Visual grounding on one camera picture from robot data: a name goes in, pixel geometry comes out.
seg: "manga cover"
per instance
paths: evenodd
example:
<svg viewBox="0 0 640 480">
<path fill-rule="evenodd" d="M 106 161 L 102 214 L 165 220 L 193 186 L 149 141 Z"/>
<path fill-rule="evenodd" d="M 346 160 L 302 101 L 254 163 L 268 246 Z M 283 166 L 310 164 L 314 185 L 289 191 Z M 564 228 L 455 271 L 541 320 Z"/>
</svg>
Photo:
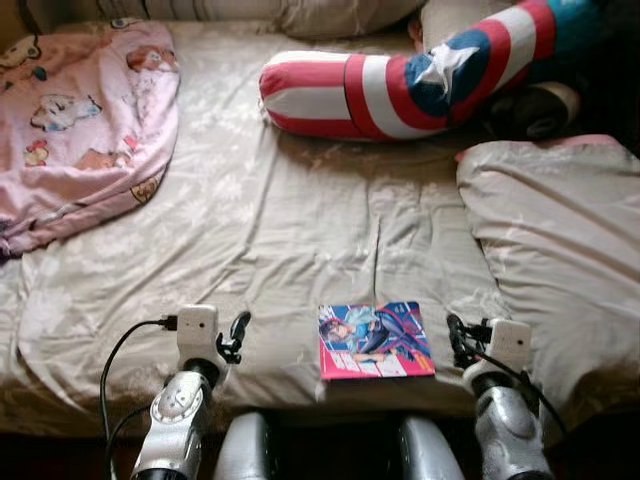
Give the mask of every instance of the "manga cover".
<svg viewBox="0 0 640 480">
<path fill-rule="evenodd" d="M 416 302 L 322 305 L 318 330 L 325 380 L 435 373 Z"/>
</svg>

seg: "dark floor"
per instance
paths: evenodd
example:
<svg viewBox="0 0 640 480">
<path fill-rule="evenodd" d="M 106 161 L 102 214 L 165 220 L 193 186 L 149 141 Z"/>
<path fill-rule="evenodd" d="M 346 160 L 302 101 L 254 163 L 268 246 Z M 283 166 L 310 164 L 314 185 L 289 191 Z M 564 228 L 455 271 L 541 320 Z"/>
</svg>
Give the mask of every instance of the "dark floor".
<svg viewBox="0 0 640 480">
<path fill-rule="evenodd" d="M 454 450 L 467 480 L 480 479 L 480 454 L 468 420 L 437 422 Z M 393 450 L 389 423 L 361 423 L 332 428 L 282 429 L 284 479 L 388 480 Z M 557 479 L 567 477 L 571 465 L 579 480 L 640 478 L 640 413 L 596 418 L 572 433 L 568 444 L 547 452 Z M 220 439 L 206 441 L 210 455 L 200 479 L 212 478 Z M 117 450 L 118 470 L 128 478 L 140 442 L 123 441 Z M 97 440 L 52 440 L 0 435 L 1 478 L 100 479 L 103 449 Z"/>
</svg>

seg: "silver metal part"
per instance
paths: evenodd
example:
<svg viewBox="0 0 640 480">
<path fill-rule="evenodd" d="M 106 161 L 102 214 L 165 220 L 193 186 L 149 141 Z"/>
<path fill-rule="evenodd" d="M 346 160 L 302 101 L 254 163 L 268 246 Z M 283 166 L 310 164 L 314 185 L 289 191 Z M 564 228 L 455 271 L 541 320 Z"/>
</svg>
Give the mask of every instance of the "silver metal part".
<svg viewBox="0 0 640 480">
<path fill-rule="evenodd" d="M 538 480 L 553 479 L 542 453 L 540 422 L 517 390 L 490 388 L 476 408 L 476 437 L 482 447 L 485 480 L 508 480 L 525 473 Z"/>
<path fill-rule="evenodd" d="M 403 480 L 464 480 L 449 444 L 431 420 L 405 418 L 399 438 Z"/>
<path fill-rule="evenodd" d="M 257 413 L 236 417 L 222 444 L 214 480 L 268 480 L 272 476 L 269 426 Z"/>
<path fill-rule="evenodd" d="M 197 477 L 211 389 L 196 372 L 178 372 L 151 404 L 151 428 L 131 474 L 150 469 Z"/>
</svg>

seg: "white plastic part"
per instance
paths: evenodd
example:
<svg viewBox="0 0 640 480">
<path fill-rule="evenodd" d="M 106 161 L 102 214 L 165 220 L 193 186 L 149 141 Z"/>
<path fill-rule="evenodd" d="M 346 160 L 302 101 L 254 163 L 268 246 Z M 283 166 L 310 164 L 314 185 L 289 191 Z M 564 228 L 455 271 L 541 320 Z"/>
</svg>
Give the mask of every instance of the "white plastic part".
<svg viewBox="0 0 640 480">
<path fill-rule="evenodd" d="M 526 323 L 500 318 L 491 320 L 489 326 L 493 331 L 485 353 L 516 372 L 521 372 L 531 353 L 531 327 Z M 482 359 L 464 371 L 464 387 L 473 394 L 471 382 L 474 378 L 484 373 L 501 371 L 499 367 Z"/>
<path fill-rule="evenodd" d="M 179 367 L 191 358 L 209 360 L 220 370 L 222 383 L 228 366 L 216 349 L 218 309 L 212 305 L 185 305 L 178 313 Z"/>
</svg>

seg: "bed sheet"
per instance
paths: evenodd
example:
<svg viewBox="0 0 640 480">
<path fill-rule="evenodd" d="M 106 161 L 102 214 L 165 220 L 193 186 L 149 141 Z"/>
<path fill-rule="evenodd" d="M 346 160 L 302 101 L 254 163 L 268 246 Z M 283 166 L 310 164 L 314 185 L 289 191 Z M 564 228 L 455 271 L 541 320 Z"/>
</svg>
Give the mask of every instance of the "bed sheet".
<svg viewBox="0 0 640 480">
<path fill-rule="evenodd" d="M 0 428 L 98 434 L 98 380 L 118 338 L 198 302 L 220 308 L 223 330 L 241 308 L 253 313 L 242 364 L 215 394 L 219 419 L 246 407 L 471 414 L 446 311 L 508 315 L 456 188 L 454 155 L 479 134 L 307 139 L 265 123 L 258 106 L 260 71 L 279 51 L 402 53 L 408 36 L 310 46 L 262 23 L 166 25 L 181 65 L 180 126 L 155 197 L 0 269 Z M 322 383 L 318 305 L 394 300 L 420 303 L 436 378 Z M 149 401 L 177 360 L 175 334 L 134 334 L 109 376 L 114 417 Z"/>
</svg>

